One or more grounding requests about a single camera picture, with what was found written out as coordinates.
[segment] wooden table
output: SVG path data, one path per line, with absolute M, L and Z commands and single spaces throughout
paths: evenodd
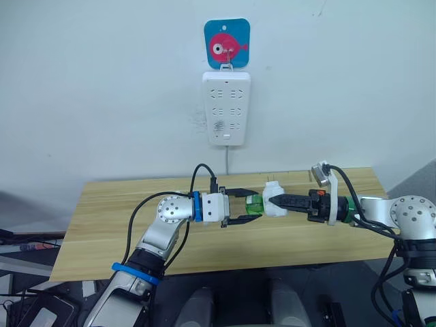
M 385 196 L 371 168 L 346 170 L 356 191 Z M 317 188 L 310 172 L 276 172 L 219 176 L 220 185 L 262 192 L 266 181 L 278 180 L 287 193 L 306 195 Z M 88 183 L 69 225 L 51 281 L 107 279 L 113 262 L 125 250 L 127 222 L 135 206 L 159 191 L 187 191 L 190 178 Z M 209 177 L 198 177 L 195 189 L 206 191 Z M 339 194 L 347 195 L 342 181 Z M 159 199 L 137 215 L 132 249 L 155 218 Z M 232 217 L 245 213 L 245 199 L 232 198 Z M 261 217 L 245 225 L 220 228 L 218 223 L 192 223 L 185 248 L 167 275 L 212 270 L 289 266 L 385 258 L 392 241 L 376 233 L 338 223 L 335 227 L 307 221 L 301 213 Z

